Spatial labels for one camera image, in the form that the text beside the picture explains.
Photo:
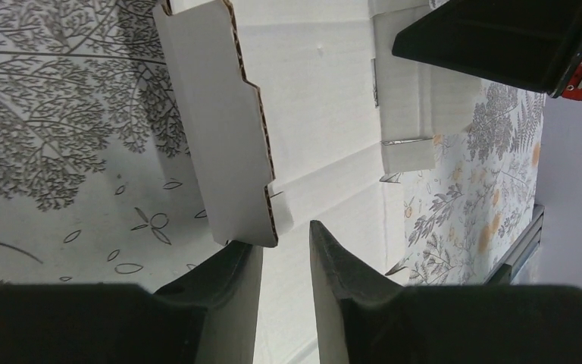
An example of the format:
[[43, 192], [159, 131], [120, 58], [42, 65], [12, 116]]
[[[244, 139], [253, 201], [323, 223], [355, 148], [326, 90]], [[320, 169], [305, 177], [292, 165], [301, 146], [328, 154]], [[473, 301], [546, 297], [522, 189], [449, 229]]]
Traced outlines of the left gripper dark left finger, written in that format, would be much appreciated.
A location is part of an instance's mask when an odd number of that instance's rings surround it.
[[233, 241], [155, 292], [0, 284], [0, 363], [251, 363], [262, 260]]

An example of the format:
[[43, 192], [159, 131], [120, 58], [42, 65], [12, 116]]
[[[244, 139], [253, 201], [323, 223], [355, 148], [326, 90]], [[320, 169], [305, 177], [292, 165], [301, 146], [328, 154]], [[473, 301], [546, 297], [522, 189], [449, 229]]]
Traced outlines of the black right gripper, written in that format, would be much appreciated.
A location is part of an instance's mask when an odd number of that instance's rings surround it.
[[396, 57], [582, 99], [582, 0], [447, 1], [396, 34]]

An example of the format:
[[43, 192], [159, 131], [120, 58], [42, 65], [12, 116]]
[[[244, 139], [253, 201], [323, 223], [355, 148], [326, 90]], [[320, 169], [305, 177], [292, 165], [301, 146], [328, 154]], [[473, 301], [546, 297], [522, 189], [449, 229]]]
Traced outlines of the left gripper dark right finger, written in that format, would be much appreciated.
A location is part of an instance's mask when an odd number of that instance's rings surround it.
[[582, 363], [582, 290], [403, 287], [309, 228], [322, 363]]

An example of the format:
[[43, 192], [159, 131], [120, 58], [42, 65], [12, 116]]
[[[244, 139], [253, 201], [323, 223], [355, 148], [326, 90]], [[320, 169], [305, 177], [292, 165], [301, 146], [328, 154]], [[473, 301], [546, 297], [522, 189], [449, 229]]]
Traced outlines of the white cardboard paper box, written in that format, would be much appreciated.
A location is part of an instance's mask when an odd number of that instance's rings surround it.
[[263, 249], [256, 363], [316, 363], [309, 223], [380, 273], [402, 172], [471, 123], [478, 77], [397, 58], [427, 1], [162, 1], [153, 11], [212, 237]]

